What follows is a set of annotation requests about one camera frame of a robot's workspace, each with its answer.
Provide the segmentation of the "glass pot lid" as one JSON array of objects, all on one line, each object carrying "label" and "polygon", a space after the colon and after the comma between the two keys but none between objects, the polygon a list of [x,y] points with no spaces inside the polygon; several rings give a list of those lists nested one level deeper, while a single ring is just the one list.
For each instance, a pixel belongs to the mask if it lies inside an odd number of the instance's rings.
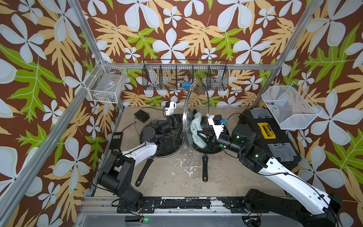
[{"label": "glass pot lid", "polygon": [[[156,120],[153,120],[153,121],[149,122],[146,126],[144,126],[141,131],[143,131],[144,128],[147,126],[155,125],[156,123],[162,122],[164,120],[165,120],[165,118],[158,118]],[[184,136],[183,136],[182,129],[181,129],[181,132],[182,133],[181,133],[180,139],[175,138],[176,131],[173,131],[171,136],[169,135],[164,138],[161,138],[157,142],[151,142],[151,143],[155,143],[157,145],[157,151],[156,151],[155,155],[153,155],[153,156],[155,158],[165,158],[165,157],[171,156],[174,153],[176,153],[181,148],[181,146],[183,145],[183,142],[184,142]]]},{"label": "glass pot lid", "polygon": [[202,81],[194,82],[185,97],[182,126],[184,139],[190,149],[205,148],[206,136],[199,135],[207,127],[209,117],[209,94]]}]

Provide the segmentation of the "green microfibre cloth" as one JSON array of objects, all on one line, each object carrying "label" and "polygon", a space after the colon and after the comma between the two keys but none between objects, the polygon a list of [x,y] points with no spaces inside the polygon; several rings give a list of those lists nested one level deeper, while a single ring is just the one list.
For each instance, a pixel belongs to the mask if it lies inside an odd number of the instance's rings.
[{"label": "green microfibre cloth", "polygon": [[198,134],[198,131],[202,131],[201,127],[202,114],[197,112],[194,114],[194,119],[191,122],[190,130],[192,133],[193,142],[201,149],[207,146],[207,143],[203,140],[207,138],[204,134]]}]

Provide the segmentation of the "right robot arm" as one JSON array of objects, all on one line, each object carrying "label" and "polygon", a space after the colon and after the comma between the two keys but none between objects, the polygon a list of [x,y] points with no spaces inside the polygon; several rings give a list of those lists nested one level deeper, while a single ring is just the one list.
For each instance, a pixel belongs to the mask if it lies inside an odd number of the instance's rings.
[{"label": "right robot arm", "polygon": [[285,168],[254,141],[256,133],[247,124],[235,126],[232,135],[225,133],[226,120],[221,115],[203,117],[195,113],[190,130],[199,148],[220,148],[237,154],[239,161],[252,172],[270,179],[293,196],[293,200],[249,190],[244,203],[249,210],[268,210],[298,221],[305,227],[335,227],[341,199],[328,194]]}]

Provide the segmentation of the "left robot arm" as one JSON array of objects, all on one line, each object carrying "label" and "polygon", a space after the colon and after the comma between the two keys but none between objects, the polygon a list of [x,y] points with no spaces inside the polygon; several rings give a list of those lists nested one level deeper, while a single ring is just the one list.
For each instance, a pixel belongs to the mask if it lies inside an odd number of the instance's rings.
[{"label": "left robot arm", "polygon": [[148,123],[140,134],[140,145],[121,151],[123,132],[113,134],[111,153],[101,169],[98,184],[120,198],[125,211],[137,212],[143,207],[143,195],[137,191],[154,158],[165,158],[183,145],[182,116],[174,114],[175,102],[163,107],[164,118]]}]

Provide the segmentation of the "small black box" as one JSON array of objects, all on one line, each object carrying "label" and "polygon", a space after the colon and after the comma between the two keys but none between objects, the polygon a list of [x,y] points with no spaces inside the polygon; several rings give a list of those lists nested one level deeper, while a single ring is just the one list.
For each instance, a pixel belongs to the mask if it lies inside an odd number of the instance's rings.
[{"label": "small black box", "polygon": [[150,118],[149,114],[141,109],[134,114],[134,117],[142,123],[145,123]]}]

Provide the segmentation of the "black tool case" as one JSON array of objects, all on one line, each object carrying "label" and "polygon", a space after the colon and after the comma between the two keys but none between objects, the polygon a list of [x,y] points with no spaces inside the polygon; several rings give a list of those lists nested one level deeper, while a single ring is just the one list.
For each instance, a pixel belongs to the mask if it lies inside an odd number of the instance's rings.
[{"label": "black tool case", "polygon": [[301,161],[300,153],[286,133],[280,129],[272,113],[267,108],[245,109],[239,115],[240,124],[247,124],[256,133],[254,144],[270,156],[276,158],[290,171]]}]

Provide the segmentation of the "blue object in basket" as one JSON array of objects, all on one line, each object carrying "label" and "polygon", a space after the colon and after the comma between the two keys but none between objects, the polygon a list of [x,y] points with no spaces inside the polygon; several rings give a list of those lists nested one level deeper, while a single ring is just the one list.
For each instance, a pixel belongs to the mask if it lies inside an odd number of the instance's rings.
[{"label": "blue object in basket", "polygon": [[182,83],[182,85],[181,85],[184,89],[189,89],[191,86],[192,86],[192,84],[191,83],[189,83],[189,82],[184,82],[184,83]]}]

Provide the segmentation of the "left black frying pan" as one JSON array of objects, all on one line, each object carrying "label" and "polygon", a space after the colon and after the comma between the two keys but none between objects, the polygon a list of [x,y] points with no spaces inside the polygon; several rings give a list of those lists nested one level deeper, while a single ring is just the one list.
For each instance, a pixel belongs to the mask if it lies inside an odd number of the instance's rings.
[{"label": "left black frying pan", "polygon": [[146,163],[145,163],[145,165],[144,165],[144,167],[143,167],[143,169],[142,169],[139,177],[137,178],[137,180],[135,182],[135,186],[136,187],[140,187],[141,186],[141,184],[142,184],[142,182],[144,180],[144,177],[145,177],[148,169],[150,168],[151,164],[154,161],[154,158],[155,158],[154,156],[151,156],[150,158],[147,159],[147,161],[146,161]]}]

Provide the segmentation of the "white mesh basket right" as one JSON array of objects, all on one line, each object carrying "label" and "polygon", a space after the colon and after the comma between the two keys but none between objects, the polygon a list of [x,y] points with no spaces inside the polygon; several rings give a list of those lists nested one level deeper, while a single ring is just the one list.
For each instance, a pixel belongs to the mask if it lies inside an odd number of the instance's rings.
[{"label": "white mesh basket right", "polygon": [[262,99],[282,130],[305,130],[322,108],[297,83],[271,86]]}]

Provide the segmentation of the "black power adapter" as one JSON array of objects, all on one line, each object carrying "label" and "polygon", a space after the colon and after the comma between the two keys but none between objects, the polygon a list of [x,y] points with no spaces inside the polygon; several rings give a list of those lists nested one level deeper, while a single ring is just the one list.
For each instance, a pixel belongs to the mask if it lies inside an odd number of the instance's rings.
[{"label": "black power adapter", "polygon": [[110,150],[117,150],[121,148],[123,140],[123,132],[115,132],[113,136],[111,137],[111,142],[109,149]]}]

